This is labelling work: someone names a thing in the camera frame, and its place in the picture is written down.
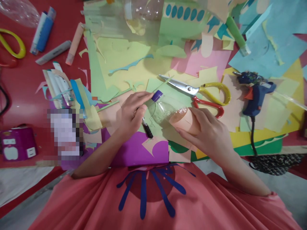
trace scissor blade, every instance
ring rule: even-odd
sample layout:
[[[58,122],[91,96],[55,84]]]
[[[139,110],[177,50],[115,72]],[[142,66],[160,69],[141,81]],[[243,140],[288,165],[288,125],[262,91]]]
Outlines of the scissor blade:
[[[159,77],[162,78],[165,81],[167,79],[169,79],[169,77],[167,77],[165,75],[162,75],[162,74],[159,74]],[[199,91],[199,88],[192,87],[192,86],[187,85],[186,83],[178,81],[178,80],[173,80],[172,79],[168,83],[170,83],[171,85],[173,85],[176,88],[180,89],[181,91],[185,92],[186,94],[189,94],[190,96],[195,96],[198,93],[198,91]]]

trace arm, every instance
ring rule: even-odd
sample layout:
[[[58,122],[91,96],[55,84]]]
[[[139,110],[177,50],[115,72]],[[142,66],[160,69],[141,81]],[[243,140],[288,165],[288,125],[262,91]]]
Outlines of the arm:
[[[271,194],[270,189],[233,150],[227,127],[207,109],[190,110],[196,116],[201,132],[197,136],[192,136],[184,130],[177,129],[179,134],[219,165],[228,182],[236,188],[255,196]]]
[[[108,169],[123,143],[140,128],[147,109],[144,103],[152,96],[152,93],[138,92],[127,98],[122,106],[120,127],[74,171],[73,179],[97,176]]]

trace blue glue gun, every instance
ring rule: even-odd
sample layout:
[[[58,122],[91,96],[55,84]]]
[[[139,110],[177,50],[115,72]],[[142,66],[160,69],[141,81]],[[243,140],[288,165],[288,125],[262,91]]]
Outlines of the blue glue gun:
[[[276,84],[253,72],[233,73],[237,76],[239,84],[249,88],[248,94],[244,97],[249,101],[243,114],[255,117],[261,111],[265,95],[274,92]]]

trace highlighter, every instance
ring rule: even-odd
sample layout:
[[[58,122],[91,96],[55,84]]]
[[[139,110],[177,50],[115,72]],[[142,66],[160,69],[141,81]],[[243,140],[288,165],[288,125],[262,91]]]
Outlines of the highlighter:
[[[68,52],[68,56],[67,56],[67,59],[66,59],[66,62],[65,62],[67,65],[72,65],[72,63],[73,63],[73,60],[75,58],[75,54],[76,54],[78,45],[80,43],[80,40],[82,38],[83,32],[84,32],[83,24],[80,22],[78,24],[77,30],[76,30],[75,35],[74,35],[74,39],[71,43],[71,46],[70,46],[70,49],[69,49],[69,52]]]

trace right hand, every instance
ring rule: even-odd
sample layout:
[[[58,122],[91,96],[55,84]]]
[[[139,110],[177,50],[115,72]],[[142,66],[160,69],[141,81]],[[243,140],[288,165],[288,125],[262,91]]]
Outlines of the right hand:
[[[193,136],[182,129],[176,131],[187,141],[207,154],[220,167],[237,162],[229,131],[208,109],[189,108],[198,120],[201,132]]]

